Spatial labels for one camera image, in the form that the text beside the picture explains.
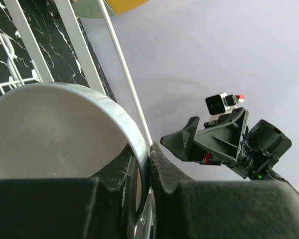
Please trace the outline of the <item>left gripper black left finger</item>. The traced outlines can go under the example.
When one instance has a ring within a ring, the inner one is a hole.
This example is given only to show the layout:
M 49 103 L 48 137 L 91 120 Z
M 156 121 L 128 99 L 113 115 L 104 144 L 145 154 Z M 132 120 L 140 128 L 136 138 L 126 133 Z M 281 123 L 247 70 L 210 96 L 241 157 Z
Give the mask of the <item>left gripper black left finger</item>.
M 132 239 L 136 180 L 129 145 L 89 178 L 0 180 L 0 239 Z

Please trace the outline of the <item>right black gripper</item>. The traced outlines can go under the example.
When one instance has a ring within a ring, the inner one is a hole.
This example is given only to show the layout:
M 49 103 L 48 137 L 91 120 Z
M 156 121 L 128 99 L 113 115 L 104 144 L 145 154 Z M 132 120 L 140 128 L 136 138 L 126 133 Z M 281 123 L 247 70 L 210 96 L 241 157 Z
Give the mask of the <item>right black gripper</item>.
M 161 137 L 160 143 L 184 162 L 199 162 L 200 146 L 224 164 L 237 163 L 249 112 L 234 109 L 219 116 L 216 125 L 197 131 L 199 117 L 191 117 L 184 128 Z

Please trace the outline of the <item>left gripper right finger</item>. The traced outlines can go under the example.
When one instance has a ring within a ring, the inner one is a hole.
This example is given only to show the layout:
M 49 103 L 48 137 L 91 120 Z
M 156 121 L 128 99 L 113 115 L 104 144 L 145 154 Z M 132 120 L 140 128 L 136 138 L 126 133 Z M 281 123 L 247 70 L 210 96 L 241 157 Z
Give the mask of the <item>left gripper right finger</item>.
M 277 181 L 195 181 L 150 148 L 158 239 L 299 239 L 299 196 Z

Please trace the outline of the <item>white bowl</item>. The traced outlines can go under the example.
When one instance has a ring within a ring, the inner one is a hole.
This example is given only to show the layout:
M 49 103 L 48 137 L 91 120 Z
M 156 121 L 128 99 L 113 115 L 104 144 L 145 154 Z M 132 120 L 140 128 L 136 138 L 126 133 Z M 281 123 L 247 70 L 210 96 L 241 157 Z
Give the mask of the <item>white bowl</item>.
M 90 177 L 126 146 L 139 168 L 140 214 L 149 191 L 148 149 L 122 106 L 91 88 L 57 82 L 0 97 L 0 179 Z

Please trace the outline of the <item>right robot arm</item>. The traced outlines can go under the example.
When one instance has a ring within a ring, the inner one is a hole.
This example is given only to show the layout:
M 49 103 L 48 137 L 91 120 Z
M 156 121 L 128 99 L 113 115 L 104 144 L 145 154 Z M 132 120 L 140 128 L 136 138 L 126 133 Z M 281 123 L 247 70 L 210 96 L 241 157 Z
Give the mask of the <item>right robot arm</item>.
M 259 120 L 248 128 L 249 112 L 235 108 L 212 116 L 198 130 L 199 117 L 184 128 L 161 137 L 160 143 L 183 162 L 225 165 L 243 179 L 285 181 L 273 166 L 290 149 L 292 141 L 277 127 Z

